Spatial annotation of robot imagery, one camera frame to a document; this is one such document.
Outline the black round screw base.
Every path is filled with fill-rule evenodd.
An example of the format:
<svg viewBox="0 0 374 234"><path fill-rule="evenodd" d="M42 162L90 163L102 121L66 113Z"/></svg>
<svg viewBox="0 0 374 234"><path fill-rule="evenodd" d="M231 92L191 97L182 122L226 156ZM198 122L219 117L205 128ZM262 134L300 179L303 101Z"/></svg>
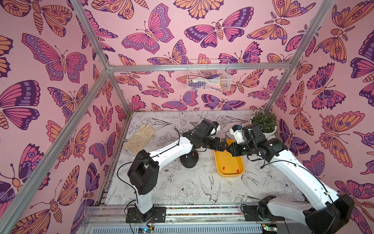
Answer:
<svg viewBox="0 0 374 234"><path fill-rule="evenodd" d="M199 154L197 151L191 151L188 154L180 156L179 160L185 168L190 169L196 166L199 160Z"/></svg>

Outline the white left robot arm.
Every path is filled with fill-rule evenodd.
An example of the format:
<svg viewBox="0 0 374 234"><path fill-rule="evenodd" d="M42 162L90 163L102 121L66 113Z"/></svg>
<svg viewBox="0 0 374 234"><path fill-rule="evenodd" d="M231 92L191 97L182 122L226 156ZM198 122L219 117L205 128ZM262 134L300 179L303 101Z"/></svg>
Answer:
<svg viewBox="0 0 374 234"><path fill-rule="evenodd" d="M179 139L164 148L147 152L141 150L132 162L128 177L136 191L136 211L153 212L151 191L157 184L159 171L179 159L185 168L193 168L199 160L197 149L203 147L223 152L228 147L225 139L216 137L220 125L216 121L203 120L197 127L183 133Z"/></svg>

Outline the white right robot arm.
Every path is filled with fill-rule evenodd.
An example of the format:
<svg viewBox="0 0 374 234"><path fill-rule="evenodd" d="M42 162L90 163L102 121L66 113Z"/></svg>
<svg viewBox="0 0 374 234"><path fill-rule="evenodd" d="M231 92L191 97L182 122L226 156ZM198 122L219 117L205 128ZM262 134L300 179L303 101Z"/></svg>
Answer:
<svg viewBox="0 0 374 234"><path fill-rule="evenodd" d="M339 195L325 185L277 138L267 139L257 124L235 125L230 133L235 142L227 151L233 157L260 157L265 166L273 165L285 174L307 199L302 203L267 196L258 203L257 214L261 220L274 217L291 219L306 225L315 234L334 234L349 222L354 208L353 199L348 195Z"/></svg>

